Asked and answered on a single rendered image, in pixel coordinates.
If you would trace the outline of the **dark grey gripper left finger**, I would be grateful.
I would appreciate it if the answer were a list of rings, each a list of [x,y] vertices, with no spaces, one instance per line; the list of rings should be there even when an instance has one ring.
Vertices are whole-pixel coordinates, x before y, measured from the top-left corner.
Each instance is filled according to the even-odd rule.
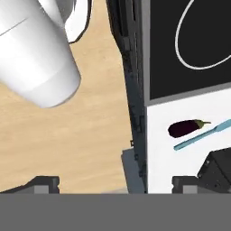
[[[2,191],[2,194],[59,194],[59,176],[36,176],[26,184]]]

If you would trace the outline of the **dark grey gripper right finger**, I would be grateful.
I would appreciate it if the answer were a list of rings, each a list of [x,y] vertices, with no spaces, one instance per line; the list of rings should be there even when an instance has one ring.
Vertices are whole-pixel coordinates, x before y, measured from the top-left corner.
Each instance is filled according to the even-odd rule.
[[[218,182],[213,185],[202,182],[194,176],[174,176],[171,180],[172,194],[230,194],[231,187],[222,187]]]

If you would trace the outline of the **light blue spatula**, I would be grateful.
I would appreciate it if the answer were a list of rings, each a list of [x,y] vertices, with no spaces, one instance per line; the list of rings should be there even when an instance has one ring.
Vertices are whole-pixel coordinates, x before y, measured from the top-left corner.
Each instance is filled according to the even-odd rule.
[[[175,146],[173,147],[173,149],[174,149],[175,151],[178,151],[178,150],[180,150],[180,149],[182,149],[182,148],[184,148],[184,147],[186,147],[186,146],[188,146],[188,145],[191,145],[192,143],[197,142],[197,141],[200,140],[200,139],[203,139],[203,138],[205,138],[205,137],[207,137],[207,136],[209,136],[209,135],[211,135],[211,134],[213,134],[213,133],[221,132],[221,131],[223,131],[223,130],[229,128],[229,127],[231,127],[231,119],[226,120],[225,122],[223,122],[223,123],[221,123],[221,124],[215,126],[213,129],[208,130],[208,131],[206,131],[206,132],[203,133],[203,134],[199,134],[199,135],[197,135],[197,136],[195,136],[195,137],[193,137],[193,138],[190,138],[190,139],[187,140],[187,141],[184,141],[184,142],[182,142],[182,143],[179,143],[179,144],[175,145]]]

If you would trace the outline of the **dark purple eggplant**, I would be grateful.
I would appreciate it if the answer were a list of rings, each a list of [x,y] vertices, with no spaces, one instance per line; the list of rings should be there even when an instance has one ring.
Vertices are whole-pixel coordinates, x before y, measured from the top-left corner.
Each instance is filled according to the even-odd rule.
[[[168,132],[171,137],[179,138],[184,135],[195,132],[196,130],[201,129],[204,125],[207,124],[208,122],[204,122],[198,119],[184,120],[170,125],[168,128]]]

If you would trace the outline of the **dark grey boxy object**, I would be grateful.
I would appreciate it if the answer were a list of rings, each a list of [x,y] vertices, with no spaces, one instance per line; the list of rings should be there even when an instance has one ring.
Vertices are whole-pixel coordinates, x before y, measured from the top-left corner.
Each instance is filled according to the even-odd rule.
[[[231,191],[231,147],[211,151],[202,164],[198,178],[214,190]]]

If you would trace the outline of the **grey cupboard front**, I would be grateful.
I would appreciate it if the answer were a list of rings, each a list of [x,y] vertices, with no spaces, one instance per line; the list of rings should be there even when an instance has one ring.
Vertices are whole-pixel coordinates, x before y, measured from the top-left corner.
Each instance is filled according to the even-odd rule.
[[[134,159],[134,149],[123,150],[121,160],[128,192],[130,194],[144,194],[143,180],[139,176],[138,163]]]

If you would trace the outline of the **dark grey oven front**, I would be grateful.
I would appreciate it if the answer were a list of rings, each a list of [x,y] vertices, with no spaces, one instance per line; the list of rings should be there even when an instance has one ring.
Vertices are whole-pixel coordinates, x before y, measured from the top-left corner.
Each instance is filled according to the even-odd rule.
[[[134,161],[138,164],[138,179],[142,181],[142,192],[146,193],[144,105],[134,4],[135,0],[106,0],[111,33],[122,56]]]

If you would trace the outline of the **white rounded cylinder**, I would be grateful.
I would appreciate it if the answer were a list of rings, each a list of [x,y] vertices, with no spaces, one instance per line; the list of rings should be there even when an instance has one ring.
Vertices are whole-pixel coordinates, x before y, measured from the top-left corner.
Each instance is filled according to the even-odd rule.
[[[41,108],[77,92],[70,45],[88,28],[93,0],[0,0],[0,82]]]

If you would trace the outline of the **black hob with grey rim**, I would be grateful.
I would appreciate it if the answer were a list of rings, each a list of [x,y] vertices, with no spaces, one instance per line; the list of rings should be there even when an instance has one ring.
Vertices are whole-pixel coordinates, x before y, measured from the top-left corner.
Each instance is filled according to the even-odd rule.
[[[142,0],[147,106],[231,88],[231,0]]]

